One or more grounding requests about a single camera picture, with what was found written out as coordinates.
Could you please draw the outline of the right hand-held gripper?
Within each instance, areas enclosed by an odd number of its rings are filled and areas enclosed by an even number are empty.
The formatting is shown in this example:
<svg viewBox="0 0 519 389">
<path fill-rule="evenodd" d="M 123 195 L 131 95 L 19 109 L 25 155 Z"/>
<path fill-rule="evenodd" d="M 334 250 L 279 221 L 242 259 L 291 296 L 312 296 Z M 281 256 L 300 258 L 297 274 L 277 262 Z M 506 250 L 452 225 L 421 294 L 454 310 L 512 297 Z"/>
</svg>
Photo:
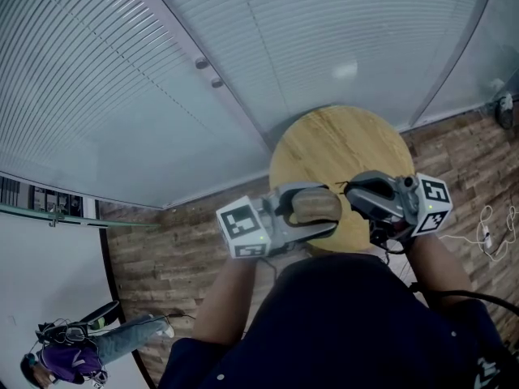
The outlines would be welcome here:
<svg viewBox="0 0 519 389">
<path fill-rule="evenodd" d="M 370 242 L 386 251 L 390 241 L 405 253 L 418 236 L 437 232 L 453 209 L 447 184 L 422 173 L 395 179 L 378 170 L 353 177 L 345 188 L 351 210 L 372 220 Z"/>
</svg>

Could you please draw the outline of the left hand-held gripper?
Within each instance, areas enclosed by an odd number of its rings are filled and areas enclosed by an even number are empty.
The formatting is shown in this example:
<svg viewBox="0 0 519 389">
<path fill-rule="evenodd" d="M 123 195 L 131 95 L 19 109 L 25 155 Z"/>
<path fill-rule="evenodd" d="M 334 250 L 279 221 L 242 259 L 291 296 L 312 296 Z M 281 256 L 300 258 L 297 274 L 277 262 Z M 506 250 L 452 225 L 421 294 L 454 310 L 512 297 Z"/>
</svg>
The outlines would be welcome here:
<svg viewBox="0 0 519 389">
<path fill-rule="evenodd" d="M 294 211 L 294 196 L 302 190 L 329 187 L 318 182 L 290 182 L 257 198 L 248 195 L 217 210 L 217 222 L 233 259 L 270 258 L 294 248 L 289 242 L 329 237 L 338 223 L 319 221 L 281 227 Z"/>
</svg>

